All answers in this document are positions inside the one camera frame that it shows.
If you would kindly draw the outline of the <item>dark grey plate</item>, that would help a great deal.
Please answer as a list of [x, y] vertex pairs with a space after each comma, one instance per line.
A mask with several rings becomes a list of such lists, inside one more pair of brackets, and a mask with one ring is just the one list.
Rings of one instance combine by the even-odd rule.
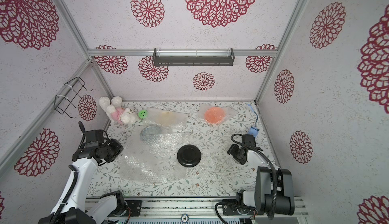
[[195, 167], [200, 163], [201, 158], [201, 151], [195, 145], [184, 145], [177, 152], [177, 160], [183, 167]]

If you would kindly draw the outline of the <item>clear bubble wrap sheet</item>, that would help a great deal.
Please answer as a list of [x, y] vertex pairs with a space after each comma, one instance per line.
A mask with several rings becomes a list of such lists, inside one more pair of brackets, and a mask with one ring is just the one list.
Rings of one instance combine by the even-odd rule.
[[119, 173], [127, 180], [149, 183], [184, 179], [188, 170], [178, 162], [177, 153], [193, 142], [194, 136], [185, 132], [135, 134], [118, 157]]

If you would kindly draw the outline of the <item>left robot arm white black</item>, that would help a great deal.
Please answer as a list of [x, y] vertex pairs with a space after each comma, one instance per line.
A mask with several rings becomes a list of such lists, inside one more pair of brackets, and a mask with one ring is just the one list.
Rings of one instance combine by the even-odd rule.
[[104, 194], [89, 211], [86, 197], [92, 177], [98, 167], [113, 162], [123, 151], [116, 139], [110, 139], [104, 130], [87, 131], [79, 122], [82, 140], [72, 156], [71, 170], [66, 186], [49, 216], [40, 224], [102, 224], [109, 215], [121, 216], [129, 211], [120, 191]]

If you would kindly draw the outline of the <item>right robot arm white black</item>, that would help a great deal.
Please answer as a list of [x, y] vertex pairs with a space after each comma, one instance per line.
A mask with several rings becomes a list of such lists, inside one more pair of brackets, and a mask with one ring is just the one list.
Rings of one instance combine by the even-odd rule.
[[227, 153], [240, 163], [249, 163], [256, 168], [254, 190], [237, 192], [236, 202], [218, 202], [214, 209], [217, 217], [227, 223], [220, 215], [218, 208], [226, 206], [236, 211], [245, 210], [249, 214], [266, 214], [272, 220], [276, 214], [292, 216], [295, 213], [294, 189], [292, 174], [274, 164], [256, 145], [251, 134], [233, 134], [233, 144]]

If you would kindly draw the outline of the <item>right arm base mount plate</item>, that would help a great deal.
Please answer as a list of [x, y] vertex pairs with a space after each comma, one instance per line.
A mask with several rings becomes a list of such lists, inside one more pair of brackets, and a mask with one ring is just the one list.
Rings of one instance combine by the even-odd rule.
[[244, 204], [238, 203], [235, 199], [223, 199], [222, 200], [222, 211], [224, 215], [263, 215], [263, 212], [260, 212], [254, 207], [245, 206]]

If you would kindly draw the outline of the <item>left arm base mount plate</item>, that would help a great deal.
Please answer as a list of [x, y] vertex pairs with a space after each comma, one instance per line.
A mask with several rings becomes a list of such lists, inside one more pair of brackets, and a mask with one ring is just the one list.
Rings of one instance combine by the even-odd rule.
[[126, 200], [126, 209], [122, 216], [125, 217], [139, 217], [142, 209], [141, 200]]

